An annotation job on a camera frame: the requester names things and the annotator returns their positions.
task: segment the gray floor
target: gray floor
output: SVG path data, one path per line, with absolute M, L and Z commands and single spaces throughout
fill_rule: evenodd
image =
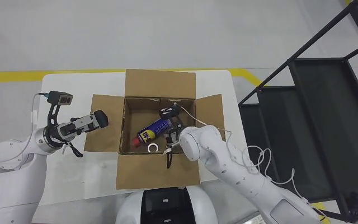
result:
M 263 80 L 342 8 L 340 0 L 1 1 L 0 71 L 248 68 Z M 344 56 L 358 48 L 357 39 L 346 18 L 303 56 Z M 358 57 L 351 64 L 357 74 Z M 242 77 L 233 82 L 238 100 L 253 89 Z M 269 83 L 290 84 L 287 69 Z M 32 96 L 40 89 L 41 82 L 0 83 L 0 141 L 27 137 Z M 223 183 L 203 188 L 219 223 L 254 209 Z M 122 197 L 39 207 L 34 222 L 113 223 Z

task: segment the box flap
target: box flap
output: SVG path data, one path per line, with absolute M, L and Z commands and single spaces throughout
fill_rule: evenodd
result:
M 125 96 L 196 98 L 195 73 L 127 69 Z
M 184 154 L 174 154 L 167 166 L 167 155 L 119 155 L 116 189 L 165 188 L 199 185 L 199 166 Z
M 217 128 L 225 129 L 223 99 L 221 94 L 208 96 L 195 100 L 196 118 L 206 124 L 211 124 Z M 197 127 L 204 126 L 197 122 Z M 219 130 L 225 140 L 225 131 Z
M 87 133 L 86 152 L 118 152 L 121 140 L 124 97 L 93 95 L 91 112 L 102 110 L 109 125 L 104 129 Z

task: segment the stair step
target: stair step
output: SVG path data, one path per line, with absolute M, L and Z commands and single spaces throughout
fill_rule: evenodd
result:
M 259 146 L 263 150 L 265 148 L 271 148 L 266 132 L 266 127 L 263 122 L 260 105 L 244 104 L 241 105 L 239 109 L 247 145 Z M 256 164 L 260 155 L 260 150 L 256 148 L 250 148 L 248 152 L 251 161 Z M 265 152 L 265 158 L 268 158 L 269 156 L 269 152 Z M 264 160 L 264 162 L 260 164 L 260 172 L 262 174 L 264 174 L 267 163 L 268 160 Z M 267 174 L 275 180 L 279 179 L 274 158 L 272 158 L 270 166 L 267 169 Z
M 263 87 L 257 97 L 281 180 L 287 181 L 295 168 L 295 185 L 302 196 L 311 202 L 332 198 L 296 88 Z M 283 187 L 295 192 L 292 183 Z
M 358 190 L 358 82 L 347 60 L 296 59 L 289 65 L 313 133 L 338 188 Z

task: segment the cardboard box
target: cardboard box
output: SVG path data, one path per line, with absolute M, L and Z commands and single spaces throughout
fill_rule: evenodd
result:
M 146 145 L 135 148 L 131 144 L 138 131 L 160 118 L 159 109 L 173 102 L 199 120 L 224 129 L 222 96 L 196 99 L 195 73 L 127 69 L 124 97 L 93 96 L 91 110 L 103 110 L 109 126 L 87 133 L 84 150 L 118 152 L 116 189 L 200 184 L 198 163 L 190 162 L 180 146 L 173 149 L 172 165 L 166 168 L 163 136 L 153 141 L 159 146 L 157 153 L 148 153 Z M 184 111 L 180 118 L 186 126 L 202 126 Z

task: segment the white table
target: white table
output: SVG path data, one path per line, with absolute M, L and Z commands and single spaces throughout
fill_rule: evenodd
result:
M 215 94 L 223 96 L 225 128 L 232 130 L 230 142 L 241 149 L 246 140 L 237 106 L 232 77 L 229 71 L 194 71 L 196 73 L 196 98 Z M 41 92 L 63 91 L 72 94 L 71 106 L 62 106 L 58 122 L 82 117 L 91 111 L 93 94 L 124 96 L 125 73 L 49 74 L 44 77 Z M 37 127 L 47 125 L 50 104 L 42 97 Z M 73 144 L 83 152 L 86 135 L 76 137 Z M 135 190 L 116 190 L 117 154 L 85 152 L 77 158 L 72 150 L 65 154 L 56 152 L 47 159 L 46 186 L 40 205 L 70 202 L 74 200 L 103 197 Z M 199 163 L 200 181 L 217 179 Z

